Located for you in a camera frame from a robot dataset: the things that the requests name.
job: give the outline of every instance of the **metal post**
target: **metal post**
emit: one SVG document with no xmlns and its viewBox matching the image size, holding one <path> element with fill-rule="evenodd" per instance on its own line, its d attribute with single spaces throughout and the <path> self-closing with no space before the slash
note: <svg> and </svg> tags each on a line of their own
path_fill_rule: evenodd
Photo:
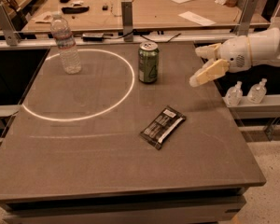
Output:
<svg viewBox="0 0 280 224">
<path fill-rule="evenodd" d="M 245 0 L 242 16 L 234 29 L 237 35 L 248 35 L 250 23 L 255 12 L 258 0 Z"/>
<path fill-rule="evenodd" d="M 10 17 L 8 16 L 3 5 L 0 4 L 0 28 L 3 31 L 6 42 L 10 46 L 17 46 L 21 38 L 13 26 Z"/>
<path fill-rule="evenodd" d="M 121 2 L 124 41 L 133 41 L 133 6 L 132 1 Z"/>
</svg>

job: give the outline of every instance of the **small white bottle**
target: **small white bottle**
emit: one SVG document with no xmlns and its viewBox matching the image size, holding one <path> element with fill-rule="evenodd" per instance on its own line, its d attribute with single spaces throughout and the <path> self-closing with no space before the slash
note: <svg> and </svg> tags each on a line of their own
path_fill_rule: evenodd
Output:
<svg viewBox="0 0 280 224">
<path fill-rule="evenodd" d="M 267 89 L 265 88 L 266 82 L 267 79 L 263 78 L 259 84 L 255 84 L 254 86 L 251 87 L 246 97 L 249 102 L 259 104 L 262 101 L 262 99 L 264 98 L 267 92 Z"/>
<path fill-rule="evenodd" d="M 52 15 L 50 30 L 59 49 L 63 69 L 68 74 L 78 73 L 82 66 L 73 33 L 60 12 L 54 12 Z"/>
<path fill-rule="evenodd" d="M 237 106 L 238 104 L 240 104 L 240 101 L 243 97 L 243 91 L 241 89 L 241 86 L 242 82 L 237 81 L 235 86 L 232 86 L 227 90 L 227 93 L 225 95 L 227 105 Z"/>
</svg>

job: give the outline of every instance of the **clear water bottle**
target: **clear water bottle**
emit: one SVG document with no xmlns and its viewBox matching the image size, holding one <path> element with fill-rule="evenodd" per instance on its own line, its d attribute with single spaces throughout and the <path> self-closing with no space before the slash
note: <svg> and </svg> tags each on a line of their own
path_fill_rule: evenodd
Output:
<svg viewBox="0 0 280 224">
<path fill-rule="evenodd" d="M 78 73 L 82 69 L 82 65 L 73 33 L 60 12 L 54 12 L 52 15 L 53 21 L 50 30 L 59 49 L 63 69 L 68 74 Z"/>
<path fill-rule="evenodd" d="M 263 78 L 259 84 L 256 84 L 251 87 L 248 95 L 247 95 L 247 100 L 249 102 L 259 104 L 262 99 L 264 98 L 267 89 L 265 88 L 265 83 L 267 82 L 266 78 Z"/>
<path fill-rule="evenodd" d="M 238 104 L 240 104 L 240 101 L 243 97 L 243 91 L 241 89 L 241 86 L 242 86 L 242 82 L 237 81 L 235 86 L 230 87 L 227 90 L 227 93 L 225 96 L 227 105 L 237 106 Z"/>
</svg>

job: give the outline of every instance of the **wooden desk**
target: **wooden desk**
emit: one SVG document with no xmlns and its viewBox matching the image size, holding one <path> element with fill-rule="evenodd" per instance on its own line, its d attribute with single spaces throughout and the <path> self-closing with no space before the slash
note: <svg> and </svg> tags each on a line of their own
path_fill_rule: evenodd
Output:
<svg viewBox="0 0 280 224">
<path fill-rule="evenodd" d="M 90 6 L 86 13 L 64 15 L 69 21 L 72 30 L 118 31 L 122 30 L 122 18 L 115 17 L 121 14 L 121 1 L 123 0 L 82 0 L 84 6 Z M 62 4 L 59 0 L 48 0 L 34 15 L 38 16 L 46 11 L 61 10 L 70 6 Z M 102 6 L 108 5 L 108 11 L 102 11 Z M 207 28 L 233 28 L 241 16 L 238 7 L 226 7 L 216 4 L 214 0 L 193 0 L 178 4 L 171 0 L 134 0 L 133 1 L 133 28 L 134 29 L 202 29 L 201 25 L 188 21 L 178 15 L 191 11 L 202 17 L 216 22 Z M 267 27 L 269 23 L 260 14 L 255 14 L 251 27 Z M 48 31 L 48 24 L 30 21 L 24 30 Z"/>
<path fill-rule="evenodd" d="M 83 46 L 72 76 L 50 51 L 0 147 L 13 223 L 226 220 L 265 183 L 214 83 L 189 85 L 203 65 L 193 44 L 159 47 L 151 85 L 137 78 L 139 44 Z M 139 133 L 167 105 L 187 120 L 158 151 Z"/>
</svg>

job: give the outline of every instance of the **green soda can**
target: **green soda can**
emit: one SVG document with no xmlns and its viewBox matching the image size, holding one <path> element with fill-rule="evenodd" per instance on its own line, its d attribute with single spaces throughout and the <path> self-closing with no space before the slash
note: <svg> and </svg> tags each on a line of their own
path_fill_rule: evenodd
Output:
<svg viewBox="0 0 280 224">
<path fill-rule="evenodd" d="M 144 83 L 153 83 L 158 79 L 159 50 L 152 41 L 145 41 L 139 48 L 139 79 Z"/>
</svg>

